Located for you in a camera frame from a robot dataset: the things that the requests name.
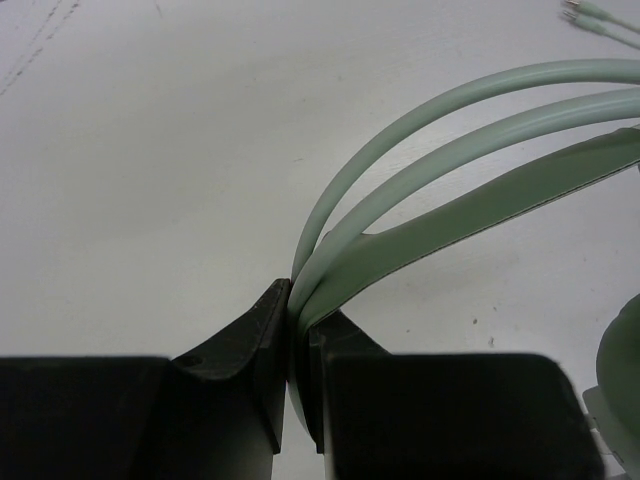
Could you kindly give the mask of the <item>mint green headphones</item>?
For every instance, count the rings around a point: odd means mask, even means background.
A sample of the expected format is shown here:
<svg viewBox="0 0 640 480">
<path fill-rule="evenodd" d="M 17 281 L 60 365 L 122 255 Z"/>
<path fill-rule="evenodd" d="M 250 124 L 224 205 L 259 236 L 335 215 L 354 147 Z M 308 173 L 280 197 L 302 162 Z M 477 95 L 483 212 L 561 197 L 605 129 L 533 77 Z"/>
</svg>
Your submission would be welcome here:
<svg viewBox="0 0 640 480">
<path fill-rule="evenodd" d="M 501 95 L 575 83 L 603 83 L 606 90 L 539 106 L 467 133 L 396 173 L 335 226 L 327 226 L 335 207 L 362 174 L 427 125 Z M 288 382 L 296 414 L 310 436 L 307 347 L 314 326 L 334 313 L 344 314 L 343 306 L 356 295 L 427 256 L 637 166 L 639 132 L 620 129 L 553 152 L 388 230 L 371 233 L 372 224 L 420 189 L 488 154 L 549 134 L 638 115 L 637 61 L 555 61 L 499 72 L 444 92 L 400 117 L 363 146 L 313 207 L 292 265 Z M 593 388 L 582 395 L 574 393 L 599 454 L 602 458 L 601 446 L 608 447 L 626 475 L 637 478 L 637 299 L 629 300 L 606 328 L 596 354 L 596 378 Z"/>
</svg>

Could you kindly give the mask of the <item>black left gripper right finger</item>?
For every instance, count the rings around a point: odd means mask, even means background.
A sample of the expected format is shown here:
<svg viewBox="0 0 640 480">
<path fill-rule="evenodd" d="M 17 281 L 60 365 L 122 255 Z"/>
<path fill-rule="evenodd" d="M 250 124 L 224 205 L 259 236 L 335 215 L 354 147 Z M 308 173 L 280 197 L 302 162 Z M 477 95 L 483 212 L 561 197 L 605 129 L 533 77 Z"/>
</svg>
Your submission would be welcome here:
<svg viewBox="0 0 640 480">
<path fill-rule="evenodd" d="M 330 479 L 601 479 L 573 387 L 528 353 L 392 354 L 342 313 L 307 347 L 307 424 Z"/>
</svg>

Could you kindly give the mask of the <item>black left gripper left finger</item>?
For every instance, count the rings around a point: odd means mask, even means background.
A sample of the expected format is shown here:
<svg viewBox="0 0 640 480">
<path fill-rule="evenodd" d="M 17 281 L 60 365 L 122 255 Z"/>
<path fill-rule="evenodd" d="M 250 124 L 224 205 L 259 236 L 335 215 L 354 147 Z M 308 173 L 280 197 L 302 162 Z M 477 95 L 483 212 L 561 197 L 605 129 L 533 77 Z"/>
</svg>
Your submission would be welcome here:
<svg viewBox="0 0 640 480">
<path fill-rule="evenodd" d="M 286 302 L 274 281 L 173 359 L 5 357 L 5 479 L 267 479 L 284 414 Z"/>
</svg>

